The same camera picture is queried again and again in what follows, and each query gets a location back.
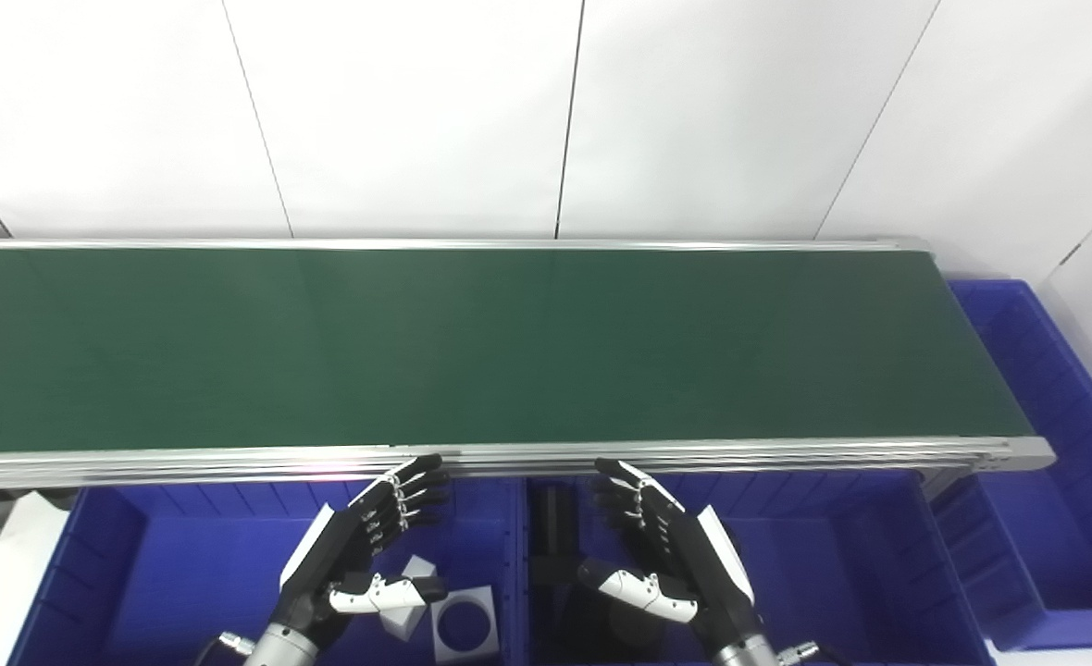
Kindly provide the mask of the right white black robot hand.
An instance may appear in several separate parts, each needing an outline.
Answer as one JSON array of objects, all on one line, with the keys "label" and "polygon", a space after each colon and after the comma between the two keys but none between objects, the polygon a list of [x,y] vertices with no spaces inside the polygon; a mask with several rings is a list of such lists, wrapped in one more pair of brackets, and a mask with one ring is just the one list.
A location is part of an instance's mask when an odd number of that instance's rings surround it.
[{"label": "right white black robot hand", "polygon": [[634,566],[587,558],[581,585],[670,623],[689,625],[708,655],[764,633],[741,559],[711,506],[686,509],[655,477],[598,457],[592,492],[624,537],[643,545]]}]

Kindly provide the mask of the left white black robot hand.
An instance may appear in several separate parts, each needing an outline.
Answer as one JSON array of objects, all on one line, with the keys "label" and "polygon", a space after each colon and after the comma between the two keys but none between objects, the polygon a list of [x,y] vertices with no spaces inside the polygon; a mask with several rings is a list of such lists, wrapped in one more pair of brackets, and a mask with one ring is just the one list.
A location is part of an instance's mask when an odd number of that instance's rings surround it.
[{"label": "left white black robot hand", "polygon": [[280,574],[259,652],[312,663],[357,615],[446,599],[435,574],[384,576],[371,568],[397,537],[439,520],[434,507],[446,502],[449,479],[439,454],[420,455],[380,474],[343,509],[323,506]]}]

